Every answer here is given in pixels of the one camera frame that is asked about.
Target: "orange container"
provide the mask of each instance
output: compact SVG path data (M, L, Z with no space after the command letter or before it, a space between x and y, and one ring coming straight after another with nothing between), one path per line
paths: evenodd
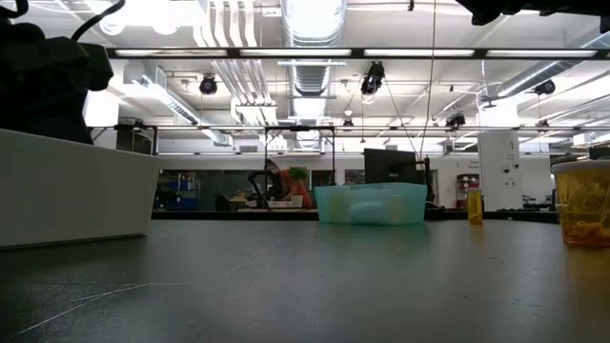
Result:
M483 224L483 201L480 189L468 189L466 191L466 208L468 209L470 224Z
M552 173L563 241L610 247L610 161L560 163Z

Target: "computer monitor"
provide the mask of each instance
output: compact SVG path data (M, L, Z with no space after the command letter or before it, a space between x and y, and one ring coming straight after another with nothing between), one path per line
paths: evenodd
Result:
M421 184L417 174L416 154L408 151L364 150L366 183L408 182Z

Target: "dark countertop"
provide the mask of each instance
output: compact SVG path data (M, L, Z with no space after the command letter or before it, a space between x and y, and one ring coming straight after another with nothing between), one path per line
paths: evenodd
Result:
M0 252L0 341L601 342L610 250L559 225L154 221Z

